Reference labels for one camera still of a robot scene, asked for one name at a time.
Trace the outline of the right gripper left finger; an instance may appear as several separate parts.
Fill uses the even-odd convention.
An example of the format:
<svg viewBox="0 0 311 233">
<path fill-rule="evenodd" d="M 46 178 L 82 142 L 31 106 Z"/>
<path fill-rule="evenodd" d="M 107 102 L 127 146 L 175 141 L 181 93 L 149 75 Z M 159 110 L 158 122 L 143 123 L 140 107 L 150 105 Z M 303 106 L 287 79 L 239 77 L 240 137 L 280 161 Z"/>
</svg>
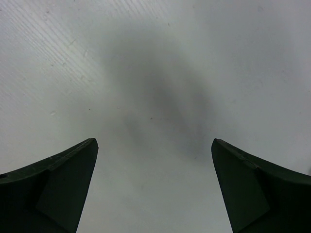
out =
<svg viewBox="0 0 311 233">
<path fill-rule="evenodd" d="M 2 233 L 75 233 L 98 143 L 89 138 L 59 154 L 0 176 Z"/>
</svg>

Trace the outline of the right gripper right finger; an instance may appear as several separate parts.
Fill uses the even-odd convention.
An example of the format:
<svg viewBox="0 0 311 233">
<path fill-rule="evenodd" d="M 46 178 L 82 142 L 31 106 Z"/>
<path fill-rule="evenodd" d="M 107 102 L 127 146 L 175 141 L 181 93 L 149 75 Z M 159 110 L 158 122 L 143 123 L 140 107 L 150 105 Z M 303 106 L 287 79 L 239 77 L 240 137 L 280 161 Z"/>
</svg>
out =
<svg viewBox="0 0 311 233">
<path fill-rule="evenodd" d="M 309 233 L 311 178 L 214 139 L 212 160 L 232 231 Z"/>
</svg>

